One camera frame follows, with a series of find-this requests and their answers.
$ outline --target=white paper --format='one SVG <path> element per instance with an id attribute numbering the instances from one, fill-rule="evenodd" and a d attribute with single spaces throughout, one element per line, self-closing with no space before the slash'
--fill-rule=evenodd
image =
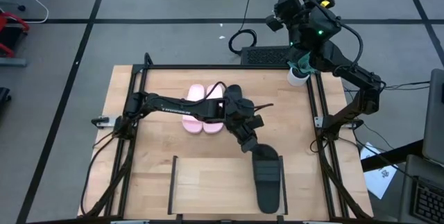
<path id="1" fill-rule="evenodd" d="M 373 148 L 370 143 L 366 143 L 366 146 L 375 151 L 377 154 L 380 154 L 380 151 Z M 361 151 L 361 160 L 367 157 L 372 157 L 373 155 L 375 154 L 370 152 L 368 149 L 363 148 Z M 366 179 L 367 189 L 381 200 L 382 196 L 384 196 L 384 193 L 389 187 L 393 176 L 395 176 L 395 173 L 396 169 L 394 169 L 392 166 L 385 166 L 384 168 L 365 172 L 364 177 Z"/>

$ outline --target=pink slipper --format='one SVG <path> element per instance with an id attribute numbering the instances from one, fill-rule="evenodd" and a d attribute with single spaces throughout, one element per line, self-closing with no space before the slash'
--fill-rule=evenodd
<path id="1" fill-rule="evenodd" d="M 205 95 L 205 88 L 203 85 L 192 85 L 189 88 L 187 100 L 189 101 L 199 101 Z M 202 131 L 202 122 L 198 121 L 192 116 L 184 115 L 182 117 L 182 125 L 185 130 L 190 133 L 198 134 Z"/>
<path id="2" fill-rule="evenodd" d="M 214 85 L 207 88 L 207 94 L 211 91 Z M 217 85 L 214 91 L 207 98 L 222 98 L 222 87 Z M 203 130 L 208 134 L 214 134 L 222 130 L 223 123 L 203 123 Z"/>

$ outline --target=black metal frame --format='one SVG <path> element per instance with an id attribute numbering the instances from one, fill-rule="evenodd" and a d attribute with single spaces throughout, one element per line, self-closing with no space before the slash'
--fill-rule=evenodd
<path id="1" fill-rule="evenodd" d="M 130 82 L 129 82 L 129 86 L 128 86 L 128 93 L 127 93 L 127 98 L 126 98 L 126 102 L 128 101 L 129 96 L 134 92 L 134 88 L 136 85 L 136 78 L 137 75 L 139 73 L 142 73 L 142 79 L 140 80 L 140 85 L 139 85 L 139 91 L 143 91 L 146 85 L 146 78 L 147 78 L 147 74 L 148 74 L 148 70 L 150 69 L 245 69 L 245 70 L 249 70 L 249 69 L 279 69 L 279 70 L 287 70 L 288 66 L 286 65 L 233 65 L 233 64 L 153 64 L 151 62 L 151 60 L 149 59 L 149 57 L 145 57 L 145 64 L 134 64 L 132 71 L 131 71 L 131 77 L 130 77 Z M 320 102 L 321 102 L 321 107 L 322 107 L 322 111 L 323 111 L 323 115 L 327 115 L 328 114 L 328 108 L 327 108 L 327 100 L 325 98 L 325 92 L 323 89 L 323 82 L 322 82 L 322 78 L 319 74 L 316 74 L 316 83 L 317 83 L 317 87 L 319 90 L 319 96 L 320 96 Z M 316 130 L 315 124 L 314 124 L 314 117 L 318 116 L 318 111 L 316 108 L 316 101 L 314 98 L 314 90 L 313 90 L 313 85 L 311 82 L 311 79 L 307 80 L 307 90 L 308 90 L 308 96 L 309 96 L 309 102 L 310 102 L 310 108 L 311 108 L 311 114 L 312 114 L 312 121 L 313 121 L 313 127 L 316 133 L 316 143 L 317 143 L 317 147 L 319 150 L 321 150 L 321 152 L 318 153 L 319 157 L 321 158 L 321 156 L 325 156 L 325 151 L 322 149 L 323 147 L 323 141 L 321 139 L 320 136 L 320 132 Z M 119 167 L 121 164 L 121 159 L 122 159 L 122 155 L 123 155 L 123 148 L 125 146 L 125 142 L 128 141 L 129 142 L 129 146 L 128 146 L 128 152 L 127 152 L 127 157 L 130 156 L 131 157 L 131 163 L 129 164 L 129 166 L 132 166 L 132 158 L 134 155 L 134 147 L 135 147 L 135 142 L 136 142 L 136 138 L 137 138 L 137 127 L 138 125 L 135 125 L 134 127 L 134 131 L 135 131 L 135 135 L 132 139 L 129 140 L 123 140 L 123 139 L 119 139 L 119 143 L 117 144 L 117 150 L 116 150 L 116 156 L 114 159 L 114 165 L 113 165 L 113 169 L 112 169 L 112 175 L 111 175 L 111 179 L 116 178 L 117 173 L 119 172 Z M 339 161 L 338 161 L 338 156 L 336 153 L 336 148 L 334 145 L 334 142 L 329 144 L 329 149 L 330 149 L 330 156 L 331 156 L 331 162 L 333 165 L 333 169 L 335 174 L 338 176 L 338 178 L 341 179 L 341 172 L 340 172 L 340 168 L 339 168 Z M 345 203 L 345 201 L 343 200 L 343 198 L 338 195 L 339 200 L 340 200 L 340 207 L 341 207 L 341 213 L 342 213 L 342 217 L 338 217 L 335 214 L 334 211 L 334 203 L 333 203 L 333 196 L 332 196 L 332 189 L 330 186 L 330 179 L 328 178 L 327 174 L 322 171 L 322 178 L 323 178 L 323 187 L 324 187 L 324 191 L 325 191 L 325 199 L 327 202 L 327 210 L 328 210 L 328 216 L 329 216 L 329 220 L 330 221 L 335 221 L 337 223 L 360 223 L 364 220 L 361 219 L 355 219 L 355 218 L 348 218 L 348 208 L 347 205 Z M 126 198 L 128 195 L 128 188 L 129 188 L 129 180 L 130 180 L 130 174 L 131 174 L 131 169 L 129 168 L 125 174 L 125 176 L 123 177 L 123 183 L 122 183 L 122 188 L 121 188 L 121 197 L 119 200 L 119 207 L 118 207 L 118 212 L 116 216 L 111 216 L 111 209 L 112 209 L 112 203 L 114 200 L 114 196 L 110 196 L 110 199 L 107 203 L 107 205 L 105 206 L 105 211 L 104 211 L 104 216 L 102 217 L 88 217 L 88 218 L 77 218 L 77 219 L 70 219 L 70 220 L 60 220 L 60 221 L 56 221 L 57 223 L 90 223 L 92 221 L 94 221 L 94 223 L 110 223 L 111 221 L 122 221 L 123 217 L 124 217 L 124 213 L 125 213 L 125 207 L 126 207 Z M 171 223 L 171 224 L 180 224 L 180 223 L 200 223 L 200 224 L 212 224 L 212 223 L 238 223 L 238 224 L 248 224 L 248 223 L 263 223 L 263 224 L 274 224 L 274 223 L 304 223 L 304 221 L 285 221 L 283 216 L 277 216 L 277 220 L 276 221 L 224 221 L 224 220 L 220 220 L 220 221 L 188 221 L 188 220 L 183 220 L 182 219 L 183 215 L 182 214 L 177 214 L 176 215 L 176 220 L 150 220 L 149 223 Z M 374 221 L 374 220 L 365 220 L 364 222 L 366 223 L 387 223 L 387 222 L 379 222 L 379 221 Z"/>
<path id="2" fill-rule="evenodd" d="M 288 69 L 288 66 L 286 66 L 286 65 L 232 65 L 232 64 L 157 64 L 156 65 L 156 64 L 149 64 L 147 62 L 147 60 L 145 60 L 145 64 L 134 64 L 133 65 L 126 100 L 128 100 L 128 97 L 134 92 L 136 78 L 137 78 L 137 74 L 139 72 L 142 72 L 142 79 L 140 82 L 139 90 L 140 91 L 144 90 L 145 84 L 146 84 L 146 77 L 147 77 L 147 73 L 148 73 L 149 69 Z M 325 93 L 324 93 L 324 89 L 323 89 L 321 76 L 316 75 L 316 80 L 318 82 L 318 90 L 319 90 L 319 95 L 320 95 L 320 100 L 321 100 L 321 106 L 323 109 L 323 115 L 327 115 L 328 114 L 327 101 L 325 98 Z M 313 114 L 312 119 L 314 120 L 314 117 L 317 117 L 317 110 L 316 110 L 316 102 L 314 100 L 313 87 L 311 86 L 310 79 L 307 81 L 307 89 L 308 89 L 308 93 L 309 93 L 311 112 Z M 137 137 L 134 136 L 133 139 L 129 140 L 130 146 L 135 145 L 136 138 Z M 316 138 L 318 140 L 318 148 L 321 150 L 323 144 L 322 144 L 321 138 L 318 136 L 317 132 L 316 132 Z M 117 146 L 116 157 L 114 159 L 114 167 L 113 167 L 112 176 L 111 176 L 112 179 L 116 177 L 117 172 L 119 171 L 119 165 L 121 163 L 121 156 L 123 154 L 124 142 L 125 142 L 125 140 L 120 139 L 118 146 Z M 131 149 L 131 152 L 132 153 L 130 154 L 130 151 L 128 151 L 127 155 L 133 155 L 134 148 Z M 334 166 L 334 171 L 335 171 L 336 175 L 339 178 L 341 178 L 341 172 L 339 170 L 339 161 L 338 161 L 338 157 L 336 154 L 336 148 L 334 147 L 334 143 L 332 145 L 330 145 L 330 154 L 331 154 L 331 161 Z M 321 151 L 319 153 L 319 155 L 325 155 L 325 152 Z M 128 170 L 127 174 L 123 178 L 121 197 L 120 197 L 120 201 L 119 201 L 119 208 L 118 208 L 117 216 L 122 216 L 122 217 L 124 216 L 130 173 L 131 173 L 131 171 Z M 332 197 L 332 190 L 330 188 L 330 180 L 328 179 L 327 175 L 324 172 L 323 172 L 323 184 L 324 184 L 324 189 L 325 189 L 325 197 L 326 197 L 326 201 L 327 201 L 328 214 L 329 214 L 329 218 L 331 219 L 331 218 L 335 217 L 334 203 L 333 203 L 333 197 Z M 339 196 L 339 199 L 341 201 L 341 213 L 343 214 L 343 216 L 348 217 L 347 205 L 345 204 L 345 202 L 343 201 L 341 196 Z M 111 199 L 108 201 L 108 204 L 106 206 L 106 209 L 105 209 L 106 216 L 110 215 L 110 212 L 112 209 L 112 201 L 113 201 L 113 197 L 111 197 Z"/>
<path id="3" fill-rule="evenodd" d="M 417 157 L 424 157 L 422 154 L 422 145 L 424 140 L 415 141 L 411 144 L 395 148 L 390 151 L 386 151 L 379 155 L 373 155 L 361 161 L 362 169 L 364 172 L 380 169 L 388 166 L 389 164 L 399 164 L 407 160 L 407 155 L 415 155 Z"/>

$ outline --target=pink sandal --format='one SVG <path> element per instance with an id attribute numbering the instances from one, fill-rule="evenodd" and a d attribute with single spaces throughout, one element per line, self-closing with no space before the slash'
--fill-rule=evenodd
<path id="1" fill-rule="evenodd" d="M 205 88 L 203 85 L 192 85 L 189 88 L 187 100 L 199 101 L 205 96 Z M 184 115 L 182 117 L 182 125 L 185 130 L 190 133 L 198 134 L 202 131 L 202 122 L 192 116 Z"/>

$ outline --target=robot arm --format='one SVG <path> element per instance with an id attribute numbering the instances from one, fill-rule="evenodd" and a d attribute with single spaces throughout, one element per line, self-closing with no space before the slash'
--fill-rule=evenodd
<path id="1" fill-rule="evenodd" d="M 260 115 L 255 115 L 257 106 L 252 101 L 242 98 L 238 85 L 229 86 L 223 98 L 204 98 L 200 101 L 187 101 L 180 98 L 159 96 L 155 93 L 137 92 L 126 103 L 124 114 L 118 119 L 114 132 L 125 139 L 131 136 L 131 123 L 155 112 L 169 112 L 193 116 L 205 123 L 224 123 L 241 145 L 242 152 L 257 152 L 258 143 L 255 128 L 264 122 Z"/>
<path id="2" fill-rule="evenodd" d="M 350 27 L 341 23 L 340 17 L 328 10 L 334 0 L 279 0 L 275 15 L 266 18 L 267 25 L 277 31 L 283 24 L 289 31 L 289 63 L 296 75 L 303 78 L 315 71 L 332 72 L 356 85 L 357 96 L 340 112 L 323 117 L 321 133 L 329 140 L 339 138 L 339 130 L 345 123 L 355 121 L 360 114 L 372 114 L 379 109 L 379 94 L 385 82 L 357 64 L 362 52 L 362 40 Z M 344 27 L 358 37 L 359 54 L 354 61 L 347 59 L 339 48 L 329 41 Z"/>

